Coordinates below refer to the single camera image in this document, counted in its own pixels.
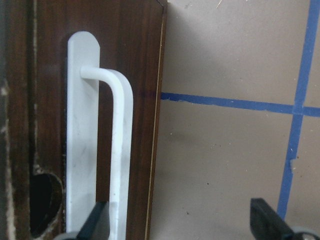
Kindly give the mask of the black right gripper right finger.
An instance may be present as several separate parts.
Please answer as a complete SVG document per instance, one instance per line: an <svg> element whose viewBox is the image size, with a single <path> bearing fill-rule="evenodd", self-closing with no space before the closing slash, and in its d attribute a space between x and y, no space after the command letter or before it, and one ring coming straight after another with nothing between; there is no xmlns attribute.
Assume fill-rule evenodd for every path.
<svg viewBox="0 0 320 240"><path fill-rule="evenodd" d="M249 225L256 240L291 240L293 230L263 198L250 200Z"/></svg>

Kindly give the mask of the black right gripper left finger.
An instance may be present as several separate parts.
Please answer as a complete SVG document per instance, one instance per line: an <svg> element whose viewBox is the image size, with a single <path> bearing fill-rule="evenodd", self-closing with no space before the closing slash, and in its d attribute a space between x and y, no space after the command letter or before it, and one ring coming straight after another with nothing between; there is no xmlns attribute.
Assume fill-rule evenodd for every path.
<svg viewBox="0 0 320 240"><path fill-rule="evenodd" d="M97 202L76 236L77 240L108 240L110 236L109 202Z"/></svg>

